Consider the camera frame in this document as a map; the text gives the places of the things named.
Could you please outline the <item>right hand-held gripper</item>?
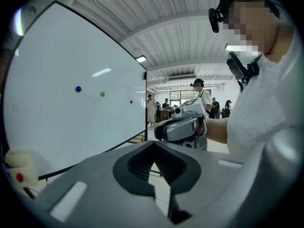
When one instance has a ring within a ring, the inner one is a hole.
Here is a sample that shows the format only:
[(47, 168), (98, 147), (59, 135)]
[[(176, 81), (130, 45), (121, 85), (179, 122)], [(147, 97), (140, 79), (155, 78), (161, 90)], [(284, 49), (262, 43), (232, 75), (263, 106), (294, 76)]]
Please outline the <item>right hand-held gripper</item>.
[(200, 148), (200, 137), (195, 136), (198, 117), (205, 117), (201, 99), (188, 100), (174, 109), (171, 119), (154, 128), (154, 136), (158, 140), (171, 142), (193, 137), (196, 147)]

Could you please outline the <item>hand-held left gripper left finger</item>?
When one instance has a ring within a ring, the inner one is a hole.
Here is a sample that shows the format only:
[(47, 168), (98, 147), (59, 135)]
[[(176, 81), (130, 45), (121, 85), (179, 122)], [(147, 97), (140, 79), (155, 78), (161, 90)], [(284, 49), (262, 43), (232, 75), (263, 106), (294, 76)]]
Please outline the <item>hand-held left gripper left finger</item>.
[(46, 187), (31, 211), (46, 228), (171, 228), (149, 183), (167, 142), (104, 152), (75, 165)]

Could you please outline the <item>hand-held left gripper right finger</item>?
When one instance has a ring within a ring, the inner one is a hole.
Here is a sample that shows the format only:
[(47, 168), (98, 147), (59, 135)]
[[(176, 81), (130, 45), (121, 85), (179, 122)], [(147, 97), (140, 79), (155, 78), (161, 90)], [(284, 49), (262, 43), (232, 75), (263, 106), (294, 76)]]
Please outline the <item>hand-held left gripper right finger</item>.
[(288, 208), (297, 196), (295, 187), (304, 173), (304, 128), (287, 128), (258, 143), (246, 156), (203, 152), (156, 142), (195, 164), (185, 179), (191, 189), (171, 193), (168, 215), (155, 219), (154, 228), (265, 228), (288, 223)]

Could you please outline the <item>person's right forearm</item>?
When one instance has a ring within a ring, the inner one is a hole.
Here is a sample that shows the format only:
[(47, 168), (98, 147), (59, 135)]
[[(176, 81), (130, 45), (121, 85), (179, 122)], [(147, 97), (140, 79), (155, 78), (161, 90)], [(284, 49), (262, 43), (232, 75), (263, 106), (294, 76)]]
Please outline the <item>person's right forearm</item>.
[(227, 125), (228, 118), (224, 119), (207, 119), (207, 133), (205, 137), (212, 141), (227, 144)]

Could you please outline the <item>person's right hand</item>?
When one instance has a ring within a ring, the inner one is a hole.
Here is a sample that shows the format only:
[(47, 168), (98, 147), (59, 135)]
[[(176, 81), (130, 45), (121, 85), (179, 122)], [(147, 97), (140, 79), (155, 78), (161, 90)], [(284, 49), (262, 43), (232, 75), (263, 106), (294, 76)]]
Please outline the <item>person's right hand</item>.
[(198, 117), (196, 120), (195, 136), (204, 137), (207, 133), (207, 120), (204, 117)]

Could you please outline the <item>cream pen holder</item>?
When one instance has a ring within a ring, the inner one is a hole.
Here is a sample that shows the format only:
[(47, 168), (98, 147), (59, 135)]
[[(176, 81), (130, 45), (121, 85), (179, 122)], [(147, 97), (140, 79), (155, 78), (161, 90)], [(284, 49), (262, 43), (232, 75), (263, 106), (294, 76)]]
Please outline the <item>cream pen holder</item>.
[[(9, 150), (5, 155), (5, 164), (12, 166), (7, 173), (14, 185), (18, 188), (35, 186), (38, 183), (38, 170), (35, 166), (30, 150)], [(21, 173), (24, 177), (22, 183), (17, 182), (16, 174)]]

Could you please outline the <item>chest-mounted black phone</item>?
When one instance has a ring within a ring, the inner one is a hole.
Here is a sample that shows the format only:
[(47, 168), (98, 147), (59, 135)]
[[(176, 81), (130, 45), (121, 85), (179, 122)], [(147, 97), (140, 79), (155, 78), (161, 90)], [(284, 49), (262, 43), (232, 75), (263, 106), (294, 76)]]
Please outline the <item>chest-mounted black phone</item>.
[(247, 69), (242, 65), (234, 52), (229, 52), (226, 64), (236, 80), (243, 80), (247, 77)]

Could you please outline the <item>person's grey shirt torso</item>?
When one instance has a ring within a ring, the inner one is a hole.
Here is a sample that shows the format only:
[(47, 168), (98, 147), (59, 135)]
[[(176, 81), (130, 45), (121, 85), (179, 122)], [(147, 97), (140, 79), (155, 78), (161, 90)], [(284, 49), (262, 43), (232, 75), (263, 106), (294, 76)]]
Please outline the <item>person's grey shirt torso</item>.
[(239, 94), (228, 118), (230, 154), (246, 156), (280, 129), (304, 124), (304, 44), (300, 33), (294, 32), (280, 62), (262, 55), (257, 64), (259, 74)]

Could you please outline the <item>white table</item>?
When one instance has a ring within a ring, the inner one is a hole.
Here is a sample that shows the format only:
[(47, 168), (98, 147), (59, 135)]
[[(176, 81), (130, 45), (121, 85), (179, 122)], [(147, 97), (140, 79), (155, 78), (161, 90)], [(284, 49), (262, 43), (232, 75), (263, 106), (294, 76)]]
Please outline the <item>white table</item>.
[(17, 43), (4, 79), (1, 116), (7, 149), (30, 150), (48, 102), (80, 86), (109, 87), (134, 80), (146, 69), (118, 42), (76, 11), (52, 2)]

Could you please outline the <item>black chest phone mount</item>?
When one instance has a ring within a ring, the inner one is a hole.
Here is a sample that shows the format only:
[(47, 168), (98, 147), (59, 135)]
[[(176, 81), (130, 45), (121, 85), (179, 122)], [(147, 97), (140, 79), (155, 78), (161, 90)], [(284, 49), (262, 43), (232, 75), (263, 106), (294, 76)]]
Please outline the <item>black chest phone mount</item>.
[(260, 54), (247, 64), (247, 68), (244, 71), (243, 77), (237, 81), (240, 86), (240, 92), (242, 92), (244, 88), (248, 85), (251, 78), (259, 75), (258, 60), (261, 58), (261, 56), (262, 54)]

